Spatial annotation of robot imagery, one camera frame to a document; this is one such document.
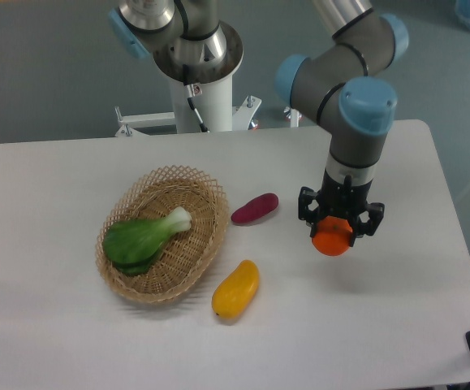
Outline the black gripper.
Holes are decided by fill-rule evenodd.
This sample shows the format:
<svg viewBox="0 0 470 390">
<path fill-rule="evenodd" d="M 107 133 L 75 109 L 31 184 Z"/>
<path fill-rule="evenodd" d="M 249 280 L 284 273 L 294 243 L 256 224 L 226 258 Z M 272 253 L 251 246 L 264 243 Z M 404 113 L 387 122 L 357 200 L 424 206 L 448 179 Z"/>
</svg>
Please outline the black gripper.
<svg viewBox="0 0 470 390">
<path fill-rule="evenodd" d="M 298 219 L 310 227 L 311 238 L 324 217 L 347 219 L 351 227 L 349 245 L 353 247 L 358 238 L 373 236 L 384 218 L 384 203 L 368 203 L 370 188 L 371 182 L 355 186 L 349 175 L 339 183 L 325 171 L 320 190 L 300 189 Z"/>
</svg>

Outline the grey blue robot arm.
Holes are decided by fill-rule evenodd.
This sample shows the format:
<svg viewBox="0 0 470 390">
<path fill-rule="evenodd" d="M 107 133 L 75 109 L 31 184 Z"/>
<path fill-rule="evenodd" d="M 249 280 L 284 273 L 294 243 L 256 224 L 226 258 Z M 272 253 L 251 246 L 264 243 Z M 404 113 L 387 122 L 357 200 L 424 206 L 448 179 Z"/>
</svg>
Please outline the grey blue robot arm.
<svg viewBox="0 0 470 390">
<path fill-rule="evenodd" d="M 322 253 L 372 236 L 384 206 L 367 200 L 397 106 L 394 89 L 377 78 L 406 51 L 409 36 L 393 15 L 368 1 L 317 1 L 334 46 L 316 58 L 292 55 L 275 76 L 278 95 L 326 130 L 330 150 L 320 189 L 302 188 L 298 217 Z M 221 21 L 215 1 L 122 1 L 108 15 L 116 37 L 134 57 L 152 56 L 176 87 L 180 132 L 230 131 L 231 95 L 211 91 L 242 62 L 239 34 Z"/>
</svg>

